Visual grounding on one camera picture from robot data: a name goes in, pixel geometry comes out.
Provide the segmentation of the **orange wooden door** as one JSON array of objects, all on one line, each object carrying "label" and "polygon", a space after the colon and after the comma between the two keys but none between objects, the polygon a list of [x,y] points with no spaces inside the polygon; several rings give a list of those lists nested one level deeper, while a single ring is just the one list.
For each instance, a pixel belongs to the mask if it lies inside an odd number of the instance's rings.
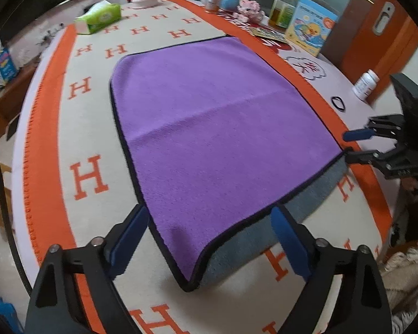
[{"label": "orange wooden door", "polygon": [[373,70],[379,77],[366,99],[374,103],[418,48],[418,27],[397,0],[350,0],[321,53],[355,83]]}]

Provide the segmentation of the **beige fringed rug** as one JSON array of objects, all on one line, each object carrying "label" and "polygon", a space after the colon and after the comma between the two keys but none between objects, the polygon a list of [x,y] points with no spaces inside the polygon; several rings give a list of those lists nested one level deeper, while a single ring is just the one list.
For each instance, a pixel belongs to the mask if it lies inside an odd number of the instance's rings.
[{"label": "beige fringed rug", "polygon": [[418,240],[394,248],[380,266],[392,332],[405,333],[418,316]]}]

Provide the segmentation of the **pink plush toy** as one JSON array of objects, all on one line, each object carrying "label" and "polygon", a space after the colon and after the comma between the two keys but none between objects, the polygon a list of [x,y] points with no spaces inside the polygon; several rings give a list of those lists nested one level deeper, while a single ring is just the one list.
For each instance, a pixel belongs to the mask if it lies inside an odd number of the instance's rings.
[{"label": "pink plush toy", "polygon": [[234,19],[242,23],[260,23],[265,17],[260,4],[253,0],[240,0],[237,10],[232,14]]}]

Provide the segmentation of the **flat patterned card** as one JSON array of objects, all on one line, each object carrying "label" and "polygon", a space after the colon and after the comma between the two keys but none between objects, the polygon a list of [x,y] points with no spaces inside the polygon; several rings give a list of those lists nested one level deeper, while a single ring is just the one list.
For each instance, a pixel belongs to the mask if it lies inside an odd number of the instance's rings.
[{"label": "flat patterned card", "polygon": [[248,28],[251,35],[257,38],[264,38],[271,41],[278,41],[280,43],[287,43],[286,38],[284,38],[284,34],[276,32],[274,30],[265,29],[263,27],[254,27],[250,26]]}]

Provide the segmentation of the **blue duck picture box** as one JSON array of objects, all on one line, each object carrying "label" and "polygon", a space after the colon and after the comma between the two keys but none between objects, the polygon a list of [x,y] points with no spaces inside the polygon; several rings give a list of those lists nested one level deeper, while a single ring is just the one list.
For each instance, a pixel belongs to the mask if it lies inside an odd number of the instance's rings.
[{"label": "blue duck picture box", "polygon": [[338,16],[323,5],[313,0],[299,0],[285,38],[316,57],[337,20]]}]

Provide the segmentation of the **blue package on cabinet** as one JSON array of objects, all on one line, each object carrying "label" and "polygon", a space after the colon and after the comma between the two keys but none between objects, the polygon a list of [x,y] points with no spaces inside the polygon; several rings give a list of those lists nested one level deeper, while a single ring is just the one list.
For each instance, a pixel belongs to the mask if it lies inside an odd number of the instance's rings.
[{"label": "blue package on cabinet", "polygon": [[0,49],[0,87],[5,87],[19,73],[8,48]]}]

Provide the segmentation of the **purple and grey towel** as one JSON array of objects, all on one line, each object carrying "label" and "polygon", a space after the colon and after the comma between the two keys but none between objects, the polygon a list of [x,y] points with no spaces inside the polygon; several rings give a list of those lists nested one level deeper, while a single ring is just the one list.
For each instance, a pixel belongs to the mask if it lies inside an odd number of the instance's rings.
[{"label": "purple and grey towel", "polygon": [[136,196],[186,292],[273,246],[274,206],[302,222],[346,174],[299,89],[233,36],[127,55],[109,91]]}]

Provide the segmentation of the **wooden tv cabinet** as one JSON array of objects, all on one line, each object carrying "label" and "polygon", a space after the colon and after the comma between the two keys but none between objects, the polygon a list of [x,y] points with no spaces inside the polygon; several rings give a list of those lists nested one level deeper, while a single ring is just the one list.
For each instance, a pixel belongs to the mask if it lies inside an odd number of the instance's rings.
[{"label": "wooden tv cabinet", "polygon": [[29,85],[34,77],[40,57],[35,57],[25,64],[17,76],[0,90],[0,138],[6,127],[21,112]]}]

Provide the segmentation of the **green tissue pack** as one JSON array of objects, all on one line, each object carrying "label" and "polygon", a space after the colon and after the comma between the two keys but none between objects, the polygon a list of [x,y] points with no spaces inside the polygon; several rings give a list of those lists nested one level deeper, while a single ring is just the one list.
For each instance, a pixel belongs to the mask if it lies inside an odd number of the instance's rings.
[{"label": "green tissue pack", "polygon": [[78,35],[92,35],[121,19],[121,6],[102,0],[74,20]]}]

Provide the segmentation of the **orange and cream H blanket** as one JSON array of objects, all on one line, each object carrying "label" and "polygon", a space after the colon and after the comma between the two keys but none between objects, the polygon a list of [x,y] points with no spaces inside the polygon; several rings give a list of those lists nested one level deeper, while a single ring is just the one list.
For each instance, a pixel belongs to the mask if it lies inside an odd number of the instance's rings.
[{"label": "orange and cream H blanket", "polygon": [[[120,22],[94,35],[78,35],[73,26],[59,33],[27,92],[12,187],[17,241],[31,281],[51,245],[85,245],[136,204],[108,88],[115,64],[129,53],[229,33],[294,82],[337,136],[373,115],[326,59],[255,39],[189,0],[163,0],[145,10],[126,4],[122,13]],[[303,281],[277,245],[224,281],[186,293],[146,233],[116,285],[143,333],[274,333]]]}]

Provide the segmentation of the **white pill bottle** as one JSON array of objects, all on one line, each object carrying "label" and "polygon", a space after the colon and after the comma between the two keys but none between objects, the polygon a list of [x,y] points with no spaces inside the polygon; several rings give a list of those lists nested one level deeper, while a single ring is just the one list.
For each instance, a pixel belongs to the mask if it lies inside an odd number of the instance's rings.
[{"label": "white pill bottle", "polygon": [[372,70],[368,69],[352,87],[352,92],[361,101],[365,101],[373,92],[377,83],[380,81],[378,75]]}]

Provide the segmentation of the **glass bottle yellow liquid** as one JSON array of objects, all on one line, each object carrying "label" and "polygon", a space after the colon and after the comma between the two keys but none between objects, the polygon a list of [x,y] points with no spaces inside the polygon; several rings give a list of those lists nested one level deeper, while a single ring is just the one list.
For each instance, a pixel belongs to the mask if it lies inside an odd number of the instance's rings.
[{"label": "glass bottle yellow liquid", "polygon": [[298,0],[274,0],[268,19],[270,26],[286,30],[297,7]]}]

